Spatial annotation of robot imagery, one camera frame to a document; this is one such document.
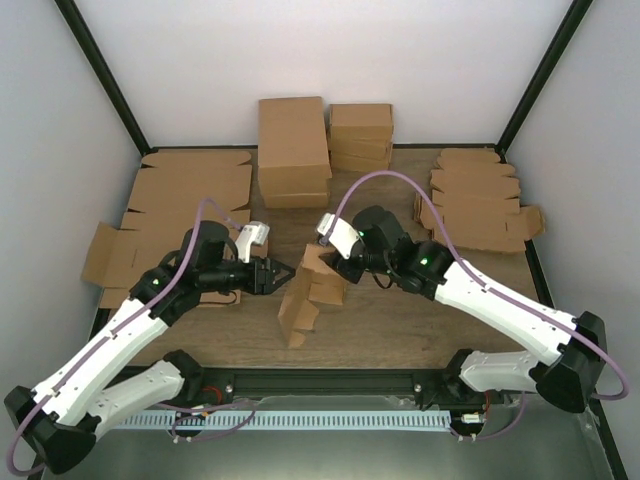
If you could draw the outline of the small cardboard box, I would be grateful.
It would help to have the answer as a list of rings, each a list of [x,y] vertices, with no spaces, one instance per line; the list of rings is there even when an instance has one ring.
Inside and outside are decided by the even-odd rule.
[[[307,244],[295,277],[284,294],[278,320],[289,348],[300,347],[306,333],[314,329],[319,314],[316,304],[342,306],[347,282],[321,258],[333,254],[333,247]]]

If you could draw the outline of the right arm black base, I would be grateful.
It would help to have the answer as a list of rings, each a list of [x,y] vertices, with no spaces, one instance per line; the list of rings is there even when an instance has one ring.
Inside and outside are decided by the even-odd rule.
[[[487,400],[500,400],[501,396],[473,390],[460,378],[461,366],[450,364],[439,369],[417,369],[411,373],[415,404],[422,410],[439,408],[480,407]]]

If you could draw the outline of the bottom large folded box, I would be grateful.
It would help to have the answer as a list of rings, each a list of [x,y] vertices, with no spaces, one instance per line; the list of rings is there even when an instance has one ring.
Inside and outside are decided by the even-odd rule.
[[[329,194],[302,193],[284,195],[264,195],[264,205],[268,209],[324,208],[328,206]]]

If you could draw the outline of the left black frame post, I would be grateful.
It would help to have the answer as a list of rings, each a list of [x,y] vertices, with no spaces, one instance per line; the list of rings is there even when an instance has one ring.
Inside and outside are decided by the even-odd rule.
[[[55,0],[60,14],[101,84],[131,141],[142,157],[152,151],[133,111],[96,42],[84,16],[73,0]]]

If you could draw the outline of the top small folded box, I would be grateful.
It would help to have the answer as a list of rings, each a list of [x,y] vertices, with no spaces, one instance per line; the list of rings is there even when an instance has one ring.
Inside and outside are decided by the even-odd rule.
[[[329,132],[332,138],[390,140],[394,132],[391,104],[331,104]]]

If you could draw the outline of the large folded box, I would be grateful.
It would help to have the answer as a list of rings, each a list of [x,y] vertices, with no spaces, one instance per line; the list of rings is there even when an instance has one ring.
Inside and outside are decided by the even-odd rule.
[[[267,196],[319,194],[332,177],[319,96],[261,99],[258,182]]]
[[[324,208],[328,206],[329,194],[302,193],[284,195],[264,195],[264,205],[268,209]]]

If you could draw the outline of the middle small folded box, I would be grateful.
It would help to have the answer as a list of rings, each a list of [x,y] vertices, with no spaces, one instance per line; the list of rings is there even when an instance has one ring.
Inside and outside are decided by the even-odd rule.
[[[331,133],[327,135],[327,141],[332,153],[371,160],[385,159],[392,147],[392,142],[386,139],[353,139]]]

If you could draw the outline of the black front frame rail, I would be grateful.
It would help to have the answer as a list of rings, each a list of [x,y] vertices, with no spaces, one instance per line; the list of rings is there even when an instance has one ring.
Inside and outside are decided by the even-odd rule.
[[[197,384],[206,368],[191,373],[187,381]],[[349,396],[383,395],[414,399],[411,373],[414,370],[340,370],[340,369],[211,369],[227,371],[234,375],[234,398],[262,399],[271,396]],[[548,403],[570,412],[581,412],[594,392],[594,385],[586,374],[562,367],[535,366],[524,370],[531,386],[508,383],[502,376],[483,386],[471,387],[481,392],[505,393],[520,391],[539,394]]]

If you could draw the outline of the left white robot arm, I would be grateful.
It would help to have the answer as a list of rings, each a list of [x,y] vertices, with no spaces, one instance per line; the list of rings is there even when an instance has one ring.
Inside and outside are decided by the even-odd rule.
[[[268,225],[251,221],[232,238],[226,226],[204,221],[179,249],[146,271],[107,324],[63,367],[32,388],[15,387],[4,405],[19,438],[54,474],[82,462],[97,441],[126,418],[156,404],[197,403],[204,373],[183,350],[164,355],[142,373],[113,379],[145,346],[164,334],[205,293],[270,295],[292,279],[292,267],[252,254]]]

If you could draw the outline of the right black frame post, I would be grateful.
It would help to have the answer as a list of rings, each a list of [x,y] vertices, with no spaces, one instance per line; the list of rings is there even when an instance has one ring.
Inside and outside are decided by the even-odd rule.
[[[505,154],[513,144],[592,4],[593,0],[573,0],[570,3],[496,143],[496,151],[498,153]]]

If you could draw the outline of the small flat cardboard blank stack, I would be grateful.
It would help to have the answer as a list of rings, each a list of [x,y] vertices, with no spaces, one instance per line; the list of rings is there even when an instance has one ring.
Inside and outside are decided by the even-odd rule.
[[[522,205],[515,167],[489,149],[447,148],[431,170],[430,199],[419,195],[414,220],[443,243],[458,248],[519,253],[545,232],[540,207]]]

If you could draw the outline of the top large folded box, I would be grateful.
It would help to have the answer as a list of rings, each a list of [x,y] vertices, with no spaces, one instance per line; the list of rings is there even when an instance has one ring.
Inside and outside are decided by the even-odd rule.
[[[261,99],[258,182],[267,196],[319,194],[332,177],[319,96]]]

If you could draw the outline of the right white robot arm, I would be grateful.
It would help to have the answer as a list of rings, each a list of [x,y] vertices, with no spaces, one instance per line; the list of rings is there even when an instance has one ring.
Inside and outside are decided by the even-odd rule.
[[[605,365],[603,320],[579,316],[531,300],[456,260],[443,244],[415,241],[393,213],[375,205],[352,222],[327,213],[317,234],[333,247],[323,261],[352,284],[362,275],[385,275],[391,285],[455,308],[519,345],[516,352],[462,349],[444,378],[447,396],[465,403],[487,390],[536,392],[551,405],[583,412]]]

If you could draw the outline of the large flat cardboard blank stack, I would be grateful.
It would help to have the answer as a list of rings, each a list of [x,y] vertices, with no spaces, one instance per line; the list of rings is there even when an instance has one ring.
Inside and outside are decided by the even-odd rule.
[[[253,167],[243,150],[160,150],[142,159],[121,224],[99,223],[82,278],[103,289],[99,306],[116,309],[147,270],[180,248],[193,227],[199,203],[210,198],[202,218],[217,221],[236,239],[236,224],[250,221]]]

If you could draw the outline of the black frame post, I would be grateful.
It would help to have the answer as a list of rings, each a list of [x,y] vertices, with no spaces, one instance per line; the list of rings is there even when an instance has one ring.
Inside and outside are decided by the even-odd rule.
[[[573,0],[570,3],[496,143],[496,151],[498,153],[505,154],[513,144],[592,4],[593,0]]]
[[[96,42],[84,16],[73,0],[55,0],[60,14],[101,84],[131,141],[142,157],[152,151],[133,111]]]

